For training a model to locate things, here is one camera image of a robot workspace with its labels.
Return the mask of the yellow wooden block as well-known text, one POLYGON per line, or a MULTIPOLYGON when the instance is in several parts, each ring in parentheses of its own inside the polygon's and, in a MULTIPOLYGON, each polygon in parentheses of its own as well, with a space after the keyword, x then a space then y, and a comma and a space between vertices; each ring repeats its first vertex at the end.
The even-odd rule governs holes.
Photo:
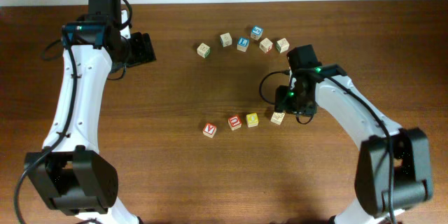
POLYGON ((259 124, 258 114, 250 113, 246 115, 246 124, 248 127, 255 127, 259 124))

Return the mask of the red letter U block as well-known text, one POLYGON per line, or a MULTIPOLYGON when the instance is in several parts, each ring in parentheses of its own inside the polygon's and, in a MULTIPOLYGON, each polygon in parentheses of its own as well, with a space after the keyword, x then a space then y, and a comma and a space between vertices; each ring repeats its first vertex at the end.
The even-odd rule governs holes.
POLYGON ((238 115, 233 115, 227 119, 228 125, 232 131, 239 129, 242 126, 242 121, 238 115))

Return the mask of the red letter A block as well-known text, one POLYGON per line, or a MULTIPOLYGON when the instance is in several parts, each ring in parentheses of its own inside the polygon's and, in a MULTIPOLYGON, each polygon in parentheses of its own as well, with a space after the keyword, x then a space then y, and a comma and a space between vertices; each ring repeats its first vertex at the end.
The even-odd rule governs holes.
POLYGON ((204 129, 202 130, 203 135, 205 135, 206 137, 209 138, 213 138, 214 135, 217 132, 217 126, 207 122, 206 125, 204 126, 204 129))

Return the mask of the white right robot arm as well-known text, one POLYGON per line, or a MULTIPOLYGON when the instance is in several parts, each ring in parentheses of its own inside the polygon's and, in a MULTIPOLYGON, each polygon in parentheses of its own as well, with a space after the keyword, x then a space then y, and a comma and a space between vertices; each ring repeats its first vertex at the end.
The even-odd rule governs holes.
POLYGON ((397 215, 433 198, 429 140, 418 127, 389 119, 333 64, 293 67, 276 89, 274 110, 313 118, 327 111, 356 144, 355 200, 329 223, 395 223, 397 215))

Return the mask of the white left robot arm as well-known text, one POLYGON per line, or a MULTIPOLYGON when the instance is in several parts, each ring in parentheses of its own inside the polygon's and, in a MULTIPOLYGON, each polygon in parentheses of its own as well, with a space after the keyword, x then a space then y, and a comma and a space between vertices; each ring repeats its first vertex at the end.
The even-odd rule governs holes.
POLYGON ((155 59, 148 34, 130 33, 132 9, 90 5, 62 28, 64 75, 41 151, 27 153, 29 179, 51 210, 82 223, 141 223, 118 197, 116 168, 99 154, 98 123, 109 74, 155 59))

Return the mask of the natural block brown picture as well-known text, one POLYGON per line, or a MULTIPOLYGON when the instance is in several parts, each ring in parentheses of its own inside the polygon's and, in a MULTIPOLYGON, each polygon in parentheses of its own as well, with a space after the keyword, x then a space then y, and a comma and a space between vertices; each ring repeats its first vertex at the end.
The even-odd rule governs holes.
POLYGON ((273 112, 270 121, 276 125, 280 125, 284 119, 285 113, 273 112))

